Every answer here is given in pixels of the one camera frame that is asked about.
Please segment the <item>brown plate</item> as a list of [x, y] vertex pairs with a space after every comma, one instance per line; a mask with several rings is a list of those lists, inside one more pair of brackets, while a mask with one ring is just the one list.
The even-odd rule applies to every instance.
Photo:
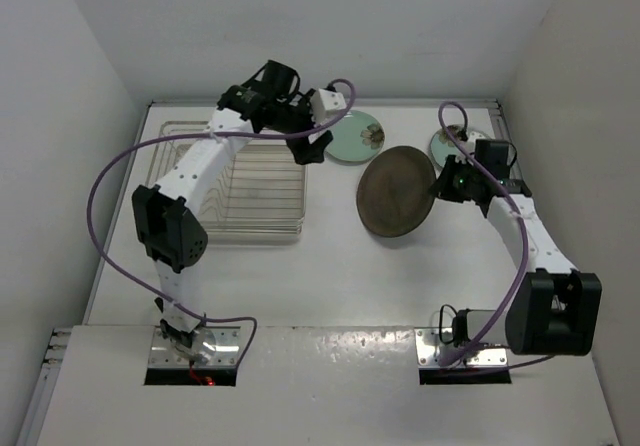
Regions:
[[435, 198], [429, 192], [436, 173], [430, 158], [412, 146], [395, 146], [366, 167], [356, 190], [356, 208], [373, 235], [397, 238], [418, 228]]

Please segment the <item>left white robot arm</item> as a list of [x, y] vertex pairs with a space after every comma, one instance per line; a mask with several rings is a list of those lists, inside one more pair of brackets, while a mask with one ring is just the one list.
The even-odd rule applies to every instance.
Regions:
[[205, 324], [195, 315], [196, 265], [208, 245], [198, 214], [220, 174], [257, 138], [284, 140], [300, 165], [324, 160], [333, 139], [329, 123], [347, 104], [332, 85], [301, 93], [299, 83], [296, 70], [270, 60], [243, 83], [229, 87], [204, 138], [152, 186], [139, 186], [132, 195], [136, 234], [160, 280], [160, 327], [183, 351], [194, 350]]

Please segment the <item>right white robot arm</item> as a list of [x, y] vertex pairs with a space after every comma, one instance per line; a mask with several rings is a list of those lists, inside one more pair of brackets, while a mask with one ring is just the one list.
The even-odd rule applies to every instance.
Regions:
[[431, 186], [443, 201], [474, 203], [498, 232], [516, 276], [494, 310], [462, 309], [452, 322], [450, 360], [504, 344], [516, 355], [585, 356], [592, 348], [602, 285], [557, 247], [532, 192], [511, 177], [508, 143], [479, 140], [471, 154], [447, 156]]

